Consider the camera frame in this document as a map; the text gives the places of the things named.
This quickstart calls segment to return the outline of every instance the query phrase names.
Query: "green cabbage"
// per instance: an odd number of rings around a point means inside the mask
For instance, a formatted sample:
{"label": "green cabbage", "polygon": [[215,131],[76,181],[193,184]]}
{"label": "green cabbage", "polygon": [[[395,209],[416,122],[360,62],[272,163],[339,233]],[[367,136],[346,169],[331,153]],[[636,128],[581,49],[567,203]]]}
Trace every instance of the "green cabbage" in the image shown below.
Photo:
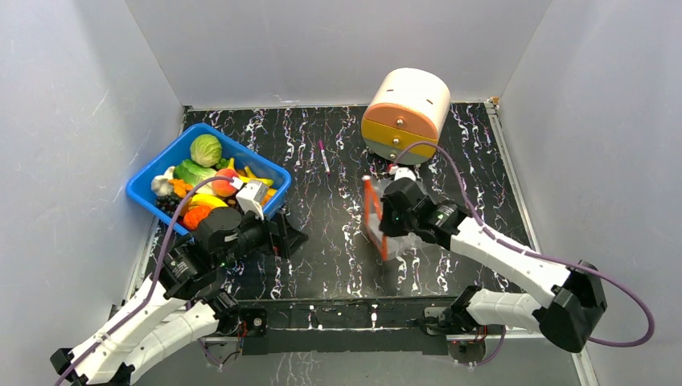
{"label": "green cabbage", "polygon": [[223,147],[216,136],[201,134],[192,142],[190,155],[192,161],[204,167],[211,167],[220,160],[223,155]]}
{"label": "green cabbage", "polygon": [[[177,179],[182,179],[185,183],[189,183],[193,187],[199,185],[200,182],[204,181],[205,179],[209,179],[214,175],[216,175],[215,170],[211,169],[210,167],[199,166],[190,159],[184,160],[175,167],[175,170],[173,170],[173,176],[175,176]],[[200,187],[197,193],[216,195],[216,193],[213,192],[213,188],[211,188],[210,183]]]}

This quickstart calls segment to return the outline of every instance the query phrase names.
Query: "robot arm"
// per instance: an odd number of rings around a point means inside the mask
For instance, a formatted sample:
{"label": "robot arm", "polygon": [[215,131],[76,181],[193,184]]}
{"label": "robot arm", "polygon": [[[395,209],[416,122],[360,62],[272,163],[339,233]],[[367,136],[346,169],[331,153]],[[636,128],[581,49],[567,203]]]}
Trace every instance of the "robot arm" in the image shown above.
{"label": "robot arm", "polygon": [[177,350],[220,330],[220,325],[237,326],[238,305],[224,291],[194,304],[186,313],[156,328],[125,358],[119,379],[135,384],[147,371]]}
{"label": "robot arm", "polygon": [[[307,241],[307,235],[293,229],[283,213],[278,212],[272,220],[259,217],[254,211],[242,215],[232,207],[211,211],[191,237],[164,256],[158,284],[144,308],[111,335],[106,334],[142,304],[152,286],[150,278],[100,331],[73,349],[57,350],[50,358],[52,366],[62,375],[72,361],[85,354],[66,375],[72,384],[132,384],[189,342],[220,330],[221,323],[237,326],[239,307],[221,288],[223,267],[261,248],[288,259]],[[197,303],[158,327],[188,301]],[[89,352],[97,343],[95,351]]]}
{"label": "robot arm", "polygon": [[[409,169],[392,171],[395,180],[381,198],[380,233],[398,237],[413,232],[424,242],[480,262],[526,291],[506,294],[471,286],[437,318],[427,318],[425,313],[429,333],[461,334],[489,324],[518,326],[541,332],[566,351],[580,352],[606,311],[602,283],[597,277],[538,261],[503,246],[500,241],[530,251],[505,235],[484,230],[455,202],[435,203],[418,186]],[[579,265],[595,269],[584,261]]]}

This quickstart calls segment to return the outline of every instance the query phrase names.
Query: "gray wall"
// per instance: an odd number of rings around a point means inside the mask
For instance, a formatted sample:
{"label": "gray wall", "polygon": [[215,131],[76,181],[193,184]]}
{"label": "gray wall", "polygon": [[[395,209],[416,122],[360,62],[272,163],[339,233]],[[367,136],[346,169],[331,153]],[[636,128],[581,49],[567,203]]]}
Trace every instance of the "gray wall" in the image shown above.
{"label": "gray wall", "polygon": [[454,101],[504,90],[550,0],[126,0],[183,105],[368,103],[416,67]]}
{"label": "gray wall", "polygon": [[125,182],[181,106],[125,3],[0,2],[2,384],[52,384],[129,283],[151,216]]}
{"label": "gray wall", "polygon": [[[682,4],[555,0],[505,90],[501,117],[544,252],[586,259],[651,306],[633,349],[589,345],[602,386],[680,384]],[[645,330],[608,287],[595,335]]]}

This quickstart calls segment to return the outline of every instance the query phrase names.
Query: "toy vegetable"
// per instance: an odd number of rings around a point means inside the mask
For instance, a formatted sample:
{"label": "toy vegetable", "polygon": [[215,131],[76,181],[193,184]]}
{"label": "toy vegetable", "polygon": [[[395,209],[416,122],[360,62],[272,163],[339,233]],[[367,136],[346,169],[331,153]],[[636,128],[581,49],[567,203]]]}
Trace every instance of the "toy vegetable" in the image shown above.
{"label": "toy vegetable", "polygon": [[173,185],[173,192],[181,199],[184,199],[187,193],[192,189],[192,185],[185,183],[182,179],[172,179],[168,182]]}
{"label": "toy vegetable", "polygon": [[151,180],[151,190],[157,197],[163,197],[164,195],[173,193],[173,185],[170,183],[170,180],[173,179],[174,170],[175,166],[171,166],[166,169],[166,172],[163,173],[163,175],[157,175]]}
{"label": "toy vegetable", "polygon": [[[210,167],[203,167],[197,165],[190,159],[182,161],[173,172],[173,176],[176,179],[182,179],[185,183],[189,183],[193,187],[197,186],[200,182],[205,179],[211,178],[216,175],[216,171]],[[216,195],[216,193],[211,189],[211,184],[204,185],[199,188],[197,193],[203,193],[205,195]]]}
{"label": "toy vegetable", "polygon": [[199,135],[190,146],[192,161],[203,167],[211,167],[220,161],[223,146],[218,138],[211,134]]}
{"label": "toy vegetable", "polygon": [[211,210],[213,210],[212,207],[201,205],[187,211],[183,217],[185,228],[190,231],[195,231],[199,227],[199,222],[208,217],[208,213],[210,213]]}

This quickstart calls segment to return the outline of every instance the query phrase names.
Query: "orange object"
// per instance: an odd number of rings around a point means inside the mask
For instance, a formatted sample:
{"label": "orange object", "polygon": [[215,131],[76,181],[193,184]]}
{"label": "orange object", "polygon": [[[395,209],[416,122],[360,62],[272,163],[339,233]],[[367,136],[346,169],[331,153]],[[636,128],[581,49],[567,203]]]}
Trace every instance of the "orange object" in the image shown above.
{"label": "orange object", "polygon": [[208,217],[208,213],[210,213],[212,209],[212,207],[207,207],[205,205],[190,208],[183,217],[185,228],[190,231],[195,231],[199,227],[199,222]]}
{"label": "orange object", "polygon": [[192,189],[192,185],[184,182],[182,179],[169,179],[168,182],[173,185],[173,192],[181,199],[184,199]]}
{"label": "orange object", "polygon": [[[236,172],[234,169],[229,169],[229,168],[224,168],[218,170],[218,173],[216,175],[223,175],[224,177],[232,177],[233,179],[238,179],[239,178],[239,173]],[[212,187],[213,191],[217,195],[221,195],[223,197],[229,197],[231,195],[234,195],[236,193],[236,188],[228,181],[225,181],[223,179],[213,181],[212,182]]]}
{"label": "orange object", "polygon": [[[363,183],[364,183],[364,226],[369,228],[369,218],[370,215],[372,214],[372,209],[374,209],[376,214],[379,216],[379,221],[381,221],[382,210],[379,201],[379,196],[376,194],[376,191],[374,191],[374,187],[372,187],[372,179],[368,175],[365,175],[363,177]],[[381,252],[381,259],[384,261],[388,260],[387,236],[383,235],[381,237],[381,240],[377,240],[372,232],[367,231],[367,234],[369,235],[370,240],[372,240],[372,243],[374,243],[376,248],[379,249],[379,252]]]}

